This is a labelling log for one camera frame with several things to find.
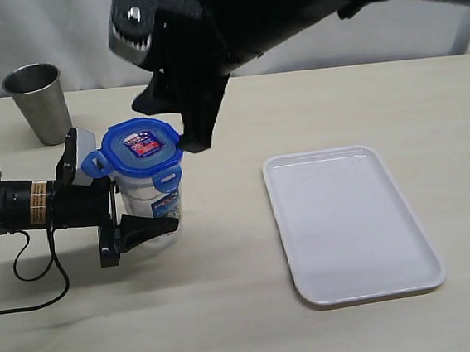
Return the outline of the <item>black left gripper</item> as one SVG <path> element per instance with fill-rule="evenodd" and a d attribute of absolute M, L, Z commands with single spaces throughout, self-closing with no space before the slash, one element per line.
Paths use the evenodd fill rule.
<path fill-rule="evenodd" d="M 149 244 L 154 249 L 161 249 L 171 244 L 178 234 L 178 218 L 124 214 L 117 225 L 114 183 L 107 176 L 93 178 L 90 186 L 71 184 L 73 175 L 68 138 L 69 132 L 65 136 L 64 151 L 56 164 L 56 178 L 52 184 L 52 227 L 96 227 L 100 266 L 103 268 L 117 267 L 121 253 L 127 253 L 137 246 Z"/>

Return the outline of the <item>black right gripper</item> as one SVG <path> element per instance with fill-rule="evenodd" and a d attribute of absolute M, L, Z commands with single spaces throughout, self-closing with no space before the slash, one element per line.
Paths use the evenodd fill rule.
<path fill-rule="evenodd" d="M 111 0 L 111 22 L 121 34 L 153 36 L 138 66 L 152 78 L 132 110 L 180 113 L 179 147 L 211 148 L 229 73 L 272 49 L 267 7 L 268 0 Z"/>

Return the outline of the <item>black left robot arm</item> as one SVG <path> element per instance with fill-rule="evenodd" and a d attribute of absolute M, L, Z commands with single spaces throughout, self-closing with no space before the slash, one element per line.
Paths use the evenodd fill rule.
<path fill-rule="evenodd" d="M 5 181 L 0 177 L 0 235 L 30 229 L 95 227 L 101 264 L 119 265 L 120 256 L 136 246 L 178 229 L 172 217 L 116 215 L 114 183 L 94 179 L 81 167 L 96 144 L 95 135 L 70 128 L 56 165 L 56 178 Z"/>

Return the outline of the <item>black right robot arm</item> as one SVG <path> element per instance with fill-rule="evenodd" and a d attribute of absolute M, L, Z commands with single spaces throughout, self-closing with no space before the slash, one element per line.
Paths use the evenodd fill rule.
<path fill-rule="evenodd" d="M 211 147 L 231 73 L 289 38 L 337 15 L 391 0 L 111 0 L 108 44 L 152 79 L 133 111 L 177 113 L 179 147 Z M 469 7 L 470 0 L 427 0 Z"/>

